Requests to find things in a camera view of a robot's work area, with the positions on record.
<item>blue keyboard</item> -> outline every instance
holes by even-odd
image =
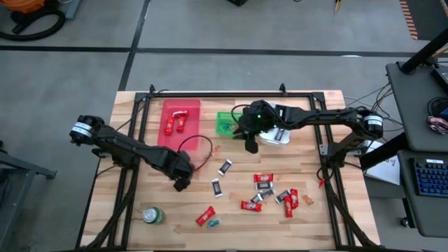
[[[448,160],[412,158],[418,195],[448,197]]]

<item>vacuum hose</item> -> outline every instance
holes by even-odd
[[[35,34],[28,34],[28,35],[18,35],[23,30],[25,30],[30,24],[32,24],[34,21],[38,20],[39,18],[42,18],[47,15],[57,15],[58,20],[57,22],[49,29],[45,31],[40,31]],[[13,29],[14,34],[7,34],[0,31],[0,38],[6,39],[10,41],[35,41],[38,39],[43,39],[48,36],[51,36],[55,34],[57,31],[59,31],[65,24],[65,14],[57,9],[49,9],[49,8],[42,8],[41,10],[37,10],[32,13],[23,14],[19,12],[14,12],[13,20],[17,23],[17,26]]]

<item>desk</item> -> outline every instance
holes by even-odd
[[[393,89],[393,95],[397,103],[398,111],[404,127],[404,133],[385,143],[371,153],[364,155],[360,159],[363,168],[371,167],[378,162],[397,155],[399,151],[409,156],[410,153],[419,156],[435,158],[442,153],[448,153],[447,137],[435,133],[427,123],[428,116],[426,105],[434,97],[446,97],[445,91],[436,83],[431,76],[434,70],[432,66],[418,66],[413,74],[407,75],[400,71],[397,64],[386,66],[388,79]],[[409,175],[408,161],[404,161],[402,153],[400,166],[402,179],[405,187],[405,208],[409,207],[411,216],[408,218],[415,221],[416,228],[423,236],[448,237],[448,233],[434,221],[438,223],[448,223],[445,214],[443,218],[433,218],[431,209],[439,209],[441,205],[448,207],[448,199],[416,196],[413,180]]]
[[[410,208],[407,213],[418,227],[419,233],[427,237],[448,237],[448,199],[439,197],[418,196],[414,186],[413,170],[410,166],[410,158],[439,158],[446,160],[448,155],[440,153],[417,153],[414,151],[400,150],[397,153],[400,162],[402,182]]]
[[[135,92],[119,92],[115,98],[111,126],[117,128],[130,118]],[[244,142],[215,133],[216,114],[230,111],[237,104],[250,104],[254,98],[203,98],[200,117],[200,134],[211,138],[220,150],[209,163],[197,172],[191,185],[183,192],[176,192],[173,182],[158,171],[141,163],[133,219],[129,234],[128,249],[145,250],[277,250],[277,249],[333,249],[334,241],[328,217],[328,207],[323,189],[318,189],[316,171],[320,167],[319,152],[313,127],[304,127],[291,132],[291,141],[284,148],[260,145],[257,154],[244,150]],[[309,109],[308,99],[269,98],[270,102]],[[344,108],[341,91],[325,91],[328,109]],[[145,142],[157,143],[159,121],[164,99],[151,101]],[[121,130],[127,133],[127,126]],[[350,129],[332,127],[336,141],[343,139]],[[225,159],[233,166],[224,177],[216,170]],[[110,167],[111,161],[104,159],[99,171]],[[277,192],[297,188],[307,193],[314,204],[307,206],[300,197],[300,206],[294,210],[294,218],[286,218],[284,206],[274,197],[263,202],[262,212],[254,213],[240,209],[242,200],[251,199],[255,173],[274,173]],[[349,211],[361,229],[375,243],[379,243],[375,220],[360,169],[345,167],[341,170]],[[80,245],[89,244],[111,216],[120,169],[103,173],[94,185],[90,208],[83,229]],[[223,196],[215,199],[211,179],[219,178]],[[167,214],[164,225],[149,225],[141,220],[141,212],[150,206],[163,209]],[[214,230],[199,227],[195,220],[208,206],[213,206],[223,224]],[[343,241],[345,232],[342,218],[338,216]]]
[[[402,73],[397,64],[388,64],[386,70],[405,132],[364,155],[360,159],[362,166],[372,167],[399,150],[448,153],[446,137],[435,133],[426,123],[427,103],[434,97],[447,96],[431,76],[434,68],[419,66],[411,75]]]

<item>gray floor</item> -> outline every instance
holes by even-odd
[[[144,0],[85,0],[75,21],[41,41],[0,45],[130,47]],[[399,0],[152,0],[142,48],[230,48],[414,52],[426,41],[410,38]],[[0,29],[11,28],[0,8]],[[52,22],[46,17],[31,30]],[[97,158],[69,143],[79,114],[108,120],[127,53],[0,51],[0,139],[11,155],[57,169],[54,181],[37,178],[11,250],[72,249]],[[343,90],[360,97],[387,83],[385,65],[404,58],[137,53],[126,90],[150,84],[170,90]],[[363,100],[368,104],[375,97]],[[392,97],[384,108],[399,118]],[[398,125],[386,124],[388,130]],[[386,138],[397,132],[387,132]],[[421,237],[398,225],[399,199],[371,199],[381,243],[391,248],[443,251],[447,239]]]

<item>wooden tabletop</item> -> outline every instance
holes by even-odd
[[[341,91],[322,91],[328,109],[344,108]],[[135,92],[119,92],[115,98],[111,126],[119,127],[130,118]],[[206,166],[195,173],[192,183],[182,192],[176,192],[173,182],[146,163],[140,165],[140,173],[134,203],[128,249],[146,250],[280,250],[280,249],[333,249],[335,247],[328,215],[325,190],[318,189],[316,171],[320,167],[314,128],[312,126],[294,130],[290,143],[283,147],[260,145],[257,154],[244,150],[244,142],[221,137],[215,133],[216,114],[230,111],[238,104],[250,104],[254,98],[206,98],[201,99],[199,133],[208,136],[214,146],[220,146]],[[269,102],[299,106],[309,109],[307,98],[266,98]],[[146,126],[145,142],[157,144],[164,99],[154,99]],[[136,124],[136,136],[140,123]],[[127,133],[127,127],[120,132]],[[340,141],[350,129],[332,126],[335,141]],[[207,155],[207,142],[199,141],[196,153],[190,153],[199,162]],[[217,173],[226,159],[233,162],[224,177]],[[358,164],[348,157],[348,162]],[[102,160],[99,171],[110,167],[111,160]],[[253,175],[274,174],[274,187],[278,193],[297,188],[300,206],[293,210],[293,218],[286,218],[284,205],[277,204],[274,196],[262,202],[262,212],[241,210],[241,201],[251,199],[257,192]],[[341,169],[349,212],[367,236],[376,243],[379,237],[372,208],[365,187],[362,171],[346,166]],[[120,168],[103,173],[94,185],[92,200],[81,245],[89,244],[103,228],[113,211]],[[223,196],[214,197],[212,179],[219,179]],[[314,203],[307,206],[302,195],[310,196]],[[167,219],[163,225],[149,225],[142,221],[141,212],[155,206],[161,208]],[[222,224],[212,230],[200,227],[195,220],[209,206],[220,216]],[[343,243],[346,244],[344,226],[338,215]],[[119,223],[118,238],[121,237]]]

